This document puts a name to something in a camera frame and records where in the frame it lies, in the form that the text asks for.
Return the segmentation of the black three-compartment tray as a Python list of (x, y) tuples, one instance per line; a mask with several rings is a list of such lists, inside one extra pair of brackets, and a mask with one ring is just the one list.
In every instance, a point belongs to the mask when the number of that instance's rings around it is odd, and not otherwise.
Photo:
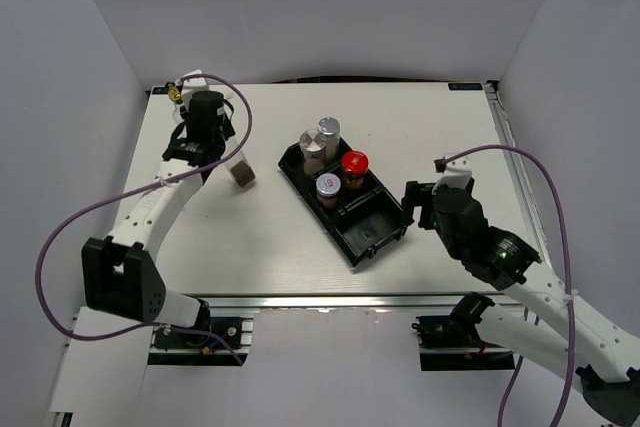
[[(351, 147), (340, 141), (337, 160), (317, 175), (341, 176), (341, 159), (350, 151)], [(407, 225), (402, 219), (401, 204), (373, 172), (364, 174), (363, 184), (358, 189), (343, 189), (338, 194), (337, 205), (327, 208), (316, 193), (317, 175), (306, 175), (303, 163), (300, 147), (293, 144), (286, 149), (278, 166), (353, 267), (404, 237)]]

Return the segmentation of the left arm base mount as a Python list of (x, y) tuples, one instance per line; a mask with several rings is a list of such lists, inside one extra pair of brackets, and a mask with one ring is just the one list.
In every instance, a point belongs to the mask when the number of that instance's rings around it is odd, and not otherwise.
[(212, 309), (209, 323), (187, 333), (186, 327), (155, 328), (147, 358), (150, 366), (240, 367), (252, 344), (254, 319), (240, 311)]

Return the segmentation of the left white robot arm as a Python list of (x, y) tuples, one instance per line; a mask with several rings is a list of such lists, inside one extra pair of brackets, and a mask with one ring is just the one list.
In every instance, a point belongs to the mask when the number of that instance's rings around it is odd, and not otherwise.
[(177, 326), (180, 338), (199, 346), (211, 334), (205, 302), (167, 289), (155, 261), (178, 215), (209, 174), (168, 179), (220, 160), (234, 131), (220, 92), (193, 93), (182, 117), (162, 154), (157, 179), (163, 185), (142, 195), (105, 238), (88, 239), (81, 261), (89, 308), (145, 324)]

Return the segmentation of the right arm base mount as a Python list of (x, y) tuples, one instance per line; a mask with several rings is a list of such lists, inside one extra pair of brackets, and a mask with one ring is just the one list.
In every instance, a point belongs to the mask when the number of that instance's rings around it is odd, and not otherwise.
[(466, 294), (447, 315), (419, 316), (411, 324), (423, 372), (509, 371), (511, 351), (481, 339), (481, 315), (496, 303), (479, 293)]

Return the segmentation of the glass bottle with dark sauce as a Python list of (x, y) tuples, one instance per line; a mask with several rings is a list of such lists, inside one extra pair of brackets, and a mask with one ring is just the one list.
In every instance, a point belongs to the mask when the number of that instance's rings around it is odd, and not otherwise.
[(225, 150), (222, 155), (223, 165), (239, 188), (247, 188), (256, 179), (255, 172), (247, 159), (244, 144), (236, 134), (225, 136)]

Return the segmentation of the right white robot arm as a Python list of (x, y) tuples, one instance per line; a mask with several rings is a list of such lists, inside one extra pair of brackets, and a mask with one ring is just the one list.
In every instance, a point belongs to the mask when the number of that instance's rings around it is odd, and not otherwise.
[(501, 345), (569, 377), (587, 405), (618, 426), (639, 419), (639, 339), (607, 320), (564, 283), (517, 235), (491, 226), (471, 189), (410, 181), (402, 219), (437, 233), (449, 256), (476, 279), (538, 315), (536, 333), (487, 296), (471, 292), (453, 308), (442, 337), (472, 346)]

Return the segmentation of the red-lid sauce jar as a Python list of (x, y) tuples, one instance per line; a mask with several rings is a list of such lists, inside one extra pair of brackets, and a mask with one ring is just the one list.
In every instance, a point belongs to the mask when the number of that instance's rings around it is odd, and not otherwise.
[(364, 183), (369, 170), (369, 158), (361, 151), (351, 150), (341, 159), (343, 185), (347, 190), (356, 191)]

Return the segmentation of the white-label lid spice jar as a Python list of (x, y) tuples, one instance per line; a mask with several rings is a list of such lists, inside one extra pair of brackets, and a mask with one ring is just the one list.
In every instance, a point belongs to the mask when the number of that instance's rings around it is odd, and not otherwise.
[(316, 198), (327, 210), (334, 209), (338, 204), (341, 191), (340, 178), (332, 173), (324, 173), (316, 179)]

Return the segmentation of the silver-lid white seasoning bottle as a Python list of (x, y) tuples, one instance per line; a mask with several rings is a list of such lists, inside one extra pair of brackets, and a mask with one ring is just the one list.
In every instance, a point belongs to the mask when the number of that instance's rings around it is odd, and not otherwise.
[(299, 149), (303, 157), (303, 172), (312, 176), (325, 168), (326, 136), (317, 129), (303, 132), (299, 138)]

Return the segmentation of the clear glass gold-spout bottle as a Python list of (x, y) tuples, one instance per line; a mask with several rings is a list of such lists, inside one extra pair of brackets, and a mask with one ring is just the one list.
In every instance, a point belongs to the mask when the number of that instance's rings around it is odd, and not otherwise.
[(184, 120), (184, 114), (187, 112), (181, 90), (175, 84), (169, 84), (167, 89), (167, 95), (174, 106), (172, 118), (177, 124), (179, 124)]

